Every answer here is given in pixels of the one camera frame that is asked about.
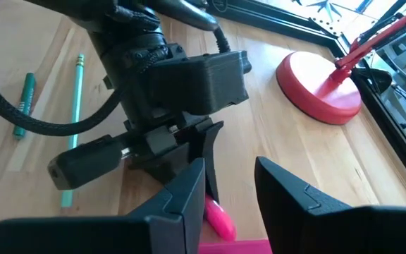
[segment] wooden desk surface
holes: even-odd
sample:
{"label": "wooden desk surface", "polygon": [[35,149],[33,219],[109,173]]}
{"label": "wooden desk surface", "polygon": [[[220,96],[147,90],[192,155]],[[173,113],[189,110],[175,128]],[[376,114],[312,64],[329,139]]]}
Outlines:
{"label": "wooden desk surface", "polygon": [[[170,42],[190,56],[217,52],[213,35],[162,17]],[[221,24],[232,49],[246,49],[253,70],[245,76],[250,99],[213,115],[224,120],[215,145],[221,204],[238,227],[239,239],[266,237],[256,201],[254,158],[267,156],[317,188],[353,206],[406,205],[406,170],[365,107],[345,126],[319,123],[286,99],[275,69],[290,52],[301,50],[332,59],[329,50],[227,20]],[[17,104],[23,79],[35,72],[38,87],[32,115],[67,123],[73,93],[75,58],[84,53],[82,118],[111,94],[104,69],[86,32],[69,19],[21,0],[0,1],[0,91]],[[125,114],[117,108],[80,142],[122,133]],[[66,138],[29,133],[20,142],[0,117],[0,220],[94,214],[126,214],[161,186],[142,171],[118,170],[75,192],[73,209],[60,210],[61,194],[46,166],[67,148]],[[215,241],[205,225],[204,241]]]}

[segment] metal frame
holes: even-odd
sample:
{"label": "metal frame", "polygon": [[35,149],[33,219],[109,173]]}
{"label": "metal frame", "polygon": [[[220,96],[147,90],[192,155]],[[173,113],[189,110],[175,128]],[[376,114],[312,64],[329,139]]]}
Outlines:
{"label": "metal frame", "polygon": [[[334,57],[344,57],[350,48],[347,39],[343,35],[335,37],[324,32],[298,7],[301,6],[277,8],[255,0],[211,0],[208,12],[221,18],[319,44],[329,48]],[[386,15],[391,16],[394,13],[387,11]],[[378,94],[355,75],[352,79],[359,88],[363,103],[406,167],[406,134],[403,129],[385,108]]]}

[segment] red lamp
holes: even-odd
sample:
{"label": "red lamp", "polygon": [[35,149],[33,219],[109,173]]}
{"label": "red lamp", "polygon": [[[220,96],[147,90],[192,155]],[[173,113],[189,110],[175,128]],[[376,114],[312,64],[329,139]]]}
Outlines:
{"label": "red lamp", "polygon": [[309,52],[289,54],[276,69],[276,79],[284,94],[300,110],[324,123],[344,124],[358,114],[361,96],[350,71],[384,40],[406,26],[406,16],[389,28],[359,45],[358,38],[350,53],[334,64]]}

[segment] pink marker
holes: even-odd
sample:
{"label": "pink marker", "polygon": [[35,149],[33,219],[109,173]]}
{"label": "pink marker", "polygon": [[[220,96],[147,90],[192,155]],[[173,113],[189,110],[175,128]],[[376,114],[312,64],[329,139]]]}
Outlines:
{"label": "pink marker", "polygon": [[214,231],[224,241],[236,240],[236,226],[230,216],[207,194],[204,197],[204,214]]}

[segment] red lamp base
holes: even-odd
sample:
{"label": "red lamp base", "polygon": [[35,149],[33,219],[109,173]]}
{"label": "red lamp base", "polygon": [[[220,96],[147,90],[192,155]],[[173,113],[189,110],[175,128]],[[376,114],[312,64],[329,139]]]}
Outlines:
{"label": "red lamp base", "polygon": [[334,70],[335,65],[322,56],[294,52],[280,63],[276,79],[288,99],[304,113],[340,125],[358,114],[362,101],[353,81],[331,75]]}

